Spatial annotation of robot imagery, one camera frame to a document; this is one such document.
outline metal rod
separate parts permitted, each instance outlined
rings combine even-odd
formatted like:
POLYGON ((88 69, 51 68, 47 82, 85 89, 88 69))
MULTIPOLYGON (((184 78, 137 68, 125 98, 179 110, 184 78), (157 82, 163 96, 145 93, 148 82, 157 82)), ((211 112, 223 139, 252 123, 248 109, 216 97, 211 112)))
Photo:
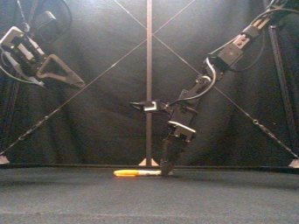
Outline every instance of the metal rod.
MULTIPOLYGON (((147 0, 147 69, 145 99, 152 100, 152 0, 147 0)), ((152 114, 145 114, 145 165, 152 164, 152 114)))
MULTIPOLYGON (((268 4, 270 4, 268 0, 264 0, 266 7, 268 4)), ((278 43, 276 27, 275 26, 268 27, 268 33, 270 33, 271 44, 272 44, 272 48, 274 48, 275 69, 276 69, 276 75, 278 75, 283 103, 284 103, 284 116, 286 116, 286 121, 287 121, 290 142, 291 142, 294 150, 298 152, 299 136, 298 136, 296 128, 295 128, 295 114, 294 114, 291 100, 290 100, 290 90, 288 90, 288 87, 286 84, 286 70, 284 70, 284 65, 283 65, 283 58, 282 58, 280 47, 279 47, 279 43, 278 43)))

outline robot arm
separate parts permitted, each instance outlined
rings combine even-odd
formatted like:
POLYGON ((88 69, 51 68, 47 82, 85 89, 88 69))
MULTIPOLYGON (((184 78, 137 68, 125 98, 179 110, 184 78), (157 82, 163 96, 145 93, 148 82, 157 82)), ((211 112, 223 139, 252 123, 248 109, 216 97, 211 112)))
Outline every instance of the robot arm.
POLYGON ((199 100, 207 94, 223 74, 239 62, 262 30, 278 22, 287 14, 296 12, 298 1, 274 0, 244 31, 217 50, 208 54, 203 62, 203 72, 193 87, 183 90, 179 99, 171 103, 159 100, 133 102, 131 105, 145 113, 167 112, 169 116, 169 135, 163 140, 161 174, 168 176, 184 147, 192 141, 196 130, 191 128, 197 115, 199 100))
POLYGON ((55 54, 45 55, 39 45, 16 27, 1 38, 0 47, 15 71, 31 83, 43 87, 41 80, 52 79, 75 88, 85 86, 61 59, 55 54))

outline black backdrop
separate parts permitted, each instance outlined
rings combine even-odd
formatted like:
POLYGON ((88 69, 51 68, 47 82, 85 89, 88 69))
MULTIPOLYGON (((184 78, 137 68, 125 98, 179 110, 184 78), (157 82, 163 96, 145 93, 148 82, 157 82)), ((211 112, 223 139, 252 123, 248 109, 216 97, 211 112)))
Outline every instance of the black backdrop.
MULTIPOLYGON (((0 2, 4 15, 1 31, 5 31, 11 25, 20 25, 20 16, 15 14, 13 1, 0 2)), ((21 2, 28 10, 32 1, 21 2)), ((48 2, 45 9, 51 9, 60 20, 68 20, 60 1, 48 2)), ((128 103, 145 99, 147 2, 68 0, 68 3, 73 18, 69 31, 53 44, 40 45, 45 51, 60 56, 87 83, 100 77, 5 155, 12 163, 137 165, 145 158, 145 115, 129 108, 128 103)), ((255 0, 153 0, 152 23, 157 37, 153 38, 155 99, 171 102, 184 88, 191 88, 197 76, 193 69, 201 70, 207 53, 233 38, 263 11, 263 1, 255 0)), ((296 17, 284 20, 279 39, 298 121, 295 21, 296 17)), ((238 68, 252 62, 260 48, 259 37, 238 68)), ((77 90, 20 84, 15 107, 7 108, 13 83, 3 74, 0 78, 5 148, 77 90)), ((256 65, 243 73, 225 73, 216 86, 290 146, 267 33, 266 50, 256 65)), ((161 155, 161 140, 168 133, 165 123, 165 116, 153 115, 152 155, 156 162, 161 155)), ((288 165, 291 162, 288 152, 258 129, 215 88, 201 98, 192 127, 197 130, 197 137, 181 154, 179 165, 288 165)))

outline orange marker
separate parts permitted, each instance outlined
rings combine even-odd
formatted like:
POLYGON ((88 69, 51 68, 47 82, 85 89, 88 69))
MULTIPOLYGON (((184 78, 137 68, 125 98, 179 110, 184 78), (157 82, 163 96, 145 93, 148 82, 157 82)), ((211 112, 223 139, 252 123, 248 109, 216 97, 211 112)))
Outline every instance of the orange marker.
POLYGON ((159 176, 161 171, 144 171, 144 170, 120 170, 113 172, 117 177, 137 177, 137 176, 159 176))

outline gray floor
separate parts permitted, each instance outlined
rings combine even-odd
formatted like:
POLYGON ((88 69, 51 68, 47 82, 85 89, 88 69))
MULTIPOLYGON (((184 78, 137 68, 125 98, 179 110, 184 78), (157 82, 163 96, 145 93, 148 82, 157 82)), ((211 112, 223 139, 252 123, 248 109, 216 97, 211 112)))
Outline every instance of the gray floor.
POLYGON ((298 223, 299 176, 175 170, 116 178, 115 169, 0 170, 0 223, 298 223))

